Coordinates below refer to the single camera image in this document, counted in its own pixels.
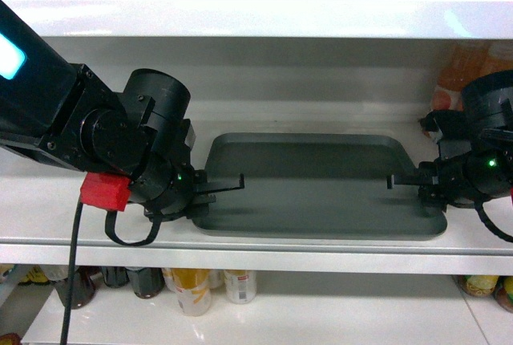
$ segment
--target white container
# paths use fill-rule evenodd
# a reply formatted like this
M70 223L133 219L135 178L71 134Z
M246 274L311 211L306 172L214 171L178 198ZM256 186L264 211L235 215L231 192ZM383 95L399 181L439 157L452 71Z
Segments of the white container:
M208 273L208 285L210 289L217 289L224 285L223 270L211 269Z
M175 292L184 315L204 314L212 303L206 269L173 269Z
M176 291L175 281L173 280L173 269L171 267L163 267L161 270L164 282L166 282L166 287L170 291Z
M226 296L233 303L251 302L257 295L257 272L255 270L225 270Z

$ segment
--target plastic tray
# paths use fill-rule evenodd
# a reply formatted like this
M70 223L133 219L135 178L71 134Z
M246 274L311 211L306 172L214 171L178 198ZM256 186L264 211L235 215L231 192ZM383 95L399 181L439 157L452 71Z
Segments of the plastic tray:
M413 186L386 176L414 168L387 136L231 133L217 137L209 180L245 175L246 188L217 194L204 233L246 237L426 240L446 229Z

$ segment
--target plastic bottle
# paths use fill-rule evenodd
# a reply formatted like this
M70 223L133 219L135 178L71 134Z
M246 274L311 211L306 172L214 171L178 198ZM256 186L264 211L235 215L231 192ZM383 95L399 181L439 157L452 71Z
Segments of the plastic bottle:
M513 313L513 277L504 277L500 280L494 297L500 306Z
M155 297L164 288L162 272L156 267L127 267L131 288L139 298Z
M212 303L208 288L208 269L172 270L176 286L176 297L185 315L204 314Z
M226 295L233 303L251 302L257 295L257 272L255 270L225 270Z
M40 265L41 270L57 290L57 294L63 305L66 305L68 278L68 266L65 265ZM71 309L79 309L87 305L95 296L96 287L84 268L75 267L73 281L73 295L71 297Z
M217 289L224 285L223 270L211 269L208 273L208 286L210 289Z
M462 290L475 297L486 297L494 292L498 275L459 275L458 284Z
M438 76L431 98L431 110L461 109L461 91L481 76L490 43L483 40L461 41L454 45L448 66Z
M481 76L513 70L513 40L495 40L481 68Z
M101 266L103 283L111 288L118 288L128 284L128 275L124 267Z
M173 280L173 269L171 267L163 267L162 275L168 289L170 291L176 291L175 281Z

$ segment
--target black cable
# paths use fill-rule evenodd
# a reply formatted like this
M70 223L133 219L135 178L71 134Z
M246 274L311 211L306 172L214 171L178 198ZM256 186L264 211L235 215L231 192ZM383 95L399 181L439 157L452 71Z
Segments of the black cable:
M475 211L478 212L479 219L495 236L506 242L513 242L513 237L510 234L504 233L497 225L491 221L487 213L484 211L483 203L475 203Z
M73 220L73 231L71 233L70 259L67 269L67 293L66 305L64 306L63 328L61 330L61 345L67 345L67 335L70 330L71 301L73 299L73 286L75 284L75 259L77 256L77 241L79 239L80 217L82 216L83 203L79 200Z

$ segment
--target shelf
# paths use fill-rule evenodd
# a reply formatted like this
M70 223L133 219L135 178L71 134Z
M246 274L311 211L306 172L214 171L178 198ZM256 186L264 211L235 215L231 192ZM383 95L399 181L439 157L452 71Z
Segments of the shelf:
M212 140L225 132L324 132L377 134L405 146L415 163L432 160L436 146L413 122L195 122L193 164L204 167ZM2 153L0 262L67 263L72 215L83 174L35 164ZM497 225L513 232L511 200L486 205ZM78 264L154 267L252 268L255 270L407 274L513 274L513 245L486 230L472 210L451 208L445 233L427 241L350 241L319 239L213 237L190 221L163 224L153 244L121 247L103 232L104 212L84 209ZM140 206L129 206L116 229L138 240L150 224Z
M513 0L3 0L42 36L509 39Z
M222 290L214 290L205 315L185 317L169 290L142 300L129 286L103 286L88 305L72 311L68 341L487 344L449 277L274 272L259 273L258 288L247 305L232 304ZM58 343L62 316L63 306L53 292L23 343Z

